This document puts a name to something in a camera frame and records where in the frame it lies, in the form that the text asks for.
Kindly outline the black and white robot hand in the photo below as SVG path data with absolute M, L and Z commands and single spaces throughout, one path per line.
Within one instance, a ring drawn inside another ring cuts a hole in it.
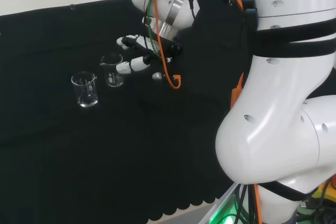
M 128 61 L 118 63 L 116 66 L 119 74 L 132 74 L 148 69 L 152 64 L 159 63 L 163 68 L 163 76 L 167 78 L 173 89 L 179 89 L 182 85 L 180 74 L 169 74 L 169 64 L 178 57 L 183 47 L 176 42 L 161 40 L 160 43 L 150 37 L 141 35 L 127 35 L 117 39 L 117 45 L 122 49 L 137 49 L 143 55 Z

